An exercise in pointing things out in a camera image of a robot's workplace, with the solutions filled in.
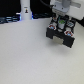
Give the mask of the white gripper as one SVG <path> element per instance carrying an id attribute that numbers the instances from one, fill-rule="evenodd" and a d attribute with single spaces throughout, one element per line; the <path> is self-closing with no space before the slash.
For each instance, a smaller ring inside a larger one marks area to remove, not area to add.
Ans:
<path id="1" fill-rule="evenodd" d="M 51 0 L 52 12 L 65 16 L 69 10 L 72 0 Z"/>

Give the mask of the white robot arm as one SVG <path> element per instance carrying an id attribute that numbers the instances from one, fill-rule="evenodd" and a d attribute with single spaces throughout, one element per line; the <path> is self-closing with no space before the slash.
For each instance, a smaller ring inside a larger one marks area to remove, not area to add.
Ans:
<path id="1" fill-rule="evenodd" d="M 65 16 L 70 9 L 72 0 L 51 0 L 52 12 Z"/>

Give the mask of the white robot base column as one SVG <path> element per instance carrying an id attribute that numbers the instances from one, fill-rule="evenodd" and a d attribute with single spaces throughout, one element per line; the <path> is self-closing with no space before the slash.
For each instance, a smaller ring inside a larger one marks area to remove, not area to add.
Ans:
<path id="1" fill-rule="evenodd" d="M 21 2 L 21 19 L 30 20 L 32 18 L 32 12 L 30 9 L 30 0 L 20 0 Z"/>

